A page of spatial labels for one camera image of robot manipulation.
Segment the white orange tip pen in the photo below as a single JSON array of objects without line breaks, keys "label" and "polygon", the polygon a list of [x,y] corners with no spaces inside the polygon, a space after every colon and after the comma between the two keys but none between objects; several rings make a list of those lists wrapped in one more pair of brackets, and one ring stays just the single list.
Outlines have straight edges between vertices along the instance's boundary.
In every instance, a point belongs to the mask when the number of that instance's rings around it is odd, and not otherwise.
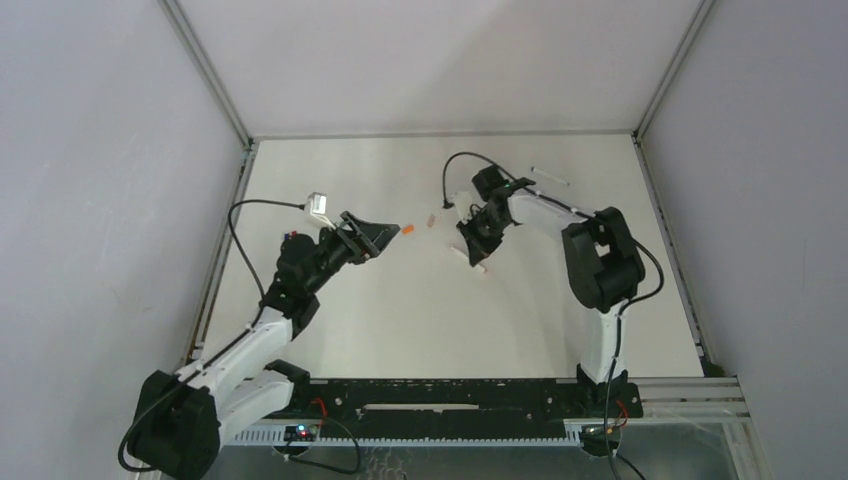
[{"label": "white orange tip pen", "polygon": [[473,263],[470,259],[470,256],[458,246],[450,245],[449,249],[454,254],[456,254],[463,261],[464,264],[471,267],[474,271],[480,274],[485,274],[487,272],[487,268],[484,265],[482,265],[481,263]]}]

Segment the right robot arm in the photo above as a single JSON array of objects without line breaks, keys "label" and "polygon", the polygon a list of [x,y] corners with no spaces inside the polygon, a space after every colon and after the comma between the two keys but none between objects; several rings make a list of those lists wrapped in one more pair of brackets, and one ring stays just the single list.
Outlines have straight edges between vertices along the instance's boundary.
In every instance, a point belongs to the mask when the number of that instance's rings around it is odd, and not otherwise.
[{"label": "right robot arm", "polygon": [[607,406],[627,384],[619,359],[625,312],[636,300],[645,266],[620,210],[608,207],[586,213],[534,189],[528,178],[507,179],[496,166],[478,171],[469,193],[447,200],[459,221],[466,257],[476,267],[502,244],[509,226],[529,226],[560,241],[568,284],[576,300],[594,317],[577,366],[577,380],[588,401]]}]

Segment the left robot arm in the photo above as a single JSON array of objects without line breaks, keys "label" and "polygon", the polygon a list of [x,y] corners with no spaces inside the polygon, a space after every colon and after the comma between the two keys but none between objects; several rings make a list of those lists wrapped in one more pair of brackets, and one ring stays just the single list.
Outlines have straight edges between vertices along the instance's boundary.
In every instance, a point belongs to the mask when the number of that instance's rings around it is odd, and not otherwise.
[{"label": "left robot arm", "polygon": [[346,265],[377,258],[400,233],[397,224],[361,220],[348,211],[316,238],[286,237],[270,285],[252,318],[223,345],[142,384],[133,422],[119,442],[127,471],[160,471],[174,479],[200,479],[233,437],[285,409],[294,381],[273,368],[274,357],[314,318],[319,290]]}]

